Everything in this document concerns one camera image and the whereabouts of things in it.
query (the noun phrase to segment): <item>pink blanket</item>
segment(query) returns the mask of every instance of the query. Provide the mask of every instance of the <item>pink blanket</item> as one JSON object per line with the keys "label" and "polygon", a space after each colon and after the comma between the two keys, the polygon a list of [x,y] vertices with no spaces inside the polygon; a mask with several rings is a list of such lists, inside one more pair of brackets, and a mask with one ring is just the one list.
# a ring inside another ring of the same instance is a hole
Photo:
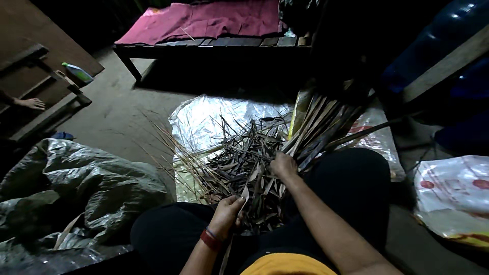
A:
{"label": "pink blanket", "polygon": [[149,8],[116,44],[155,45],[170,39],[217,38],[221,34],[262,36],[282,31],[278,0],[245,0]]}

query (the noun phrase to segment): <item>blue bracelet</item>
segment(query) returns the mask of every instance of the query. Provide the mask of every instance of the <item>blue bracelet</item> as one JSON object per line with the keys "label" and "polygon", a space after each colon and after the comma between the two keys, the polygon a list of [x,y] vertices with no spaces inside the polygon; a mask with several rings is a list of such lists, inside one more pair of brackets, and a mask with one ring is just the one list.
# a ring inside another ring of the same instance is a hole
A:
{"label": "blue bracelet", "polygon": [[222,240],[221,240],[220,238],[218,238],[218,237],[217,237],[217,236],[216,236],[214,233],[212,233],[212,231],[210,231],[210,230],[209,230],[209,226],[207,226],[207,227],[205,228],[205,230],[206,230],[207,232],[209,232],[209,234],[211,234],[211,236],[212,236],[214,239],[216,239],[216,240],[218,240],[218,241],[221,241],[221,242],[222,242]]}

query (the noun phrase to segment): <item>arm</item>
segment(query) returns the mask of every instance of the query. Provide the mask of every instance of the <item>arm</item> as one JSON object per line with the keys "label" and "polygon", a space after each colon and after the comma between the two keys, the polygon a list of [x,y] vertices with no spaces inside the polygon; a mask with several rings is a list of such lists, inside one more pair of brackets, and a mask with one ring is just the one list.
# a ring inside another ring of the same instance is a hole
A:
{"label": "arm", "polygon": [[306,185],[292,157],[277,153],[271,168],[289,189],[318,245],[342,274],[402,274]]}
{"label": "arm", "polygon": [[28,108],[35,109],[35,110],[44,110],[45,109],[44,102],[42,102],[38,98],[21,100],[21,99],[12,97],[11,95],[7,94],[6,92],[4,92],[2,90],[0,90],[0,102],[8,104],[8,105],[24,106],[24,107],[28,107]]}
{"label": "arm", "polygon": [[[244,204],[245,200],[237,196],[231,196],[221,200],[209,224],[209,230],[219,239],[227,239],[229,230],[233,224],[239,226],[241,223],[243,213],[240,212],[239,215],[237,214]],[[202,240],[199,240],[180,275],[210,275],[217,254],[218,251],[210,249]]]}

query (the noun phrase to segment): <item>bed leg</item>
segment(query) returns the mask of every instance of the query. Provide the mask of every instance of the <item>bed leg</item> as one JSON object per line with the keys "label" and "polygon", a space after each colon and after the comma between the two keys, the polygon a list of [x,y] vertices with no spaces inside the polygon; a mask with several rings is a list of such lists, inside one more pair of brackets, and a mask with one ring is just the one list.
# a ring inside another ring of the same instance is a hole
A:
{"label": "bed leg", "polygon": [[129,70],[129,72],[131,72],[131,74],[134,76],[134,78],[136,79],[136,82],[140,82],[141,81],[141,74],[136,69],[136,66],[134,66],[133,62],[129,59],[129,57],[119,54],[116,50],[115,50],[115,53],[117,54],[119,59],[122,61],[122,63],[124,63],[124,65],[126,65],[126,68]]}

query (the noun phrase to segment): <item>yellow shirt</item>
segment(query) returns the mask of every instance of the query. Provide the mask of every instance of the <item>yellow shirt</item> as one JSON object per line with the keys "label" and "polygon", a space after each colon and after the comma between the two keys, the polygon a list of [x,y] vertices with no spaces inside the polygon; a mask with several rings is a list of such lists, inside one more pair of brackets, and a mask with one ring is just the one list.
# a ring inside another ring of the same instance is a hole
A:
{"label": "yellow shirt", "polygon": [[241,275],[336,275],[329,267],[309,256],[272,253],[256,260]]}

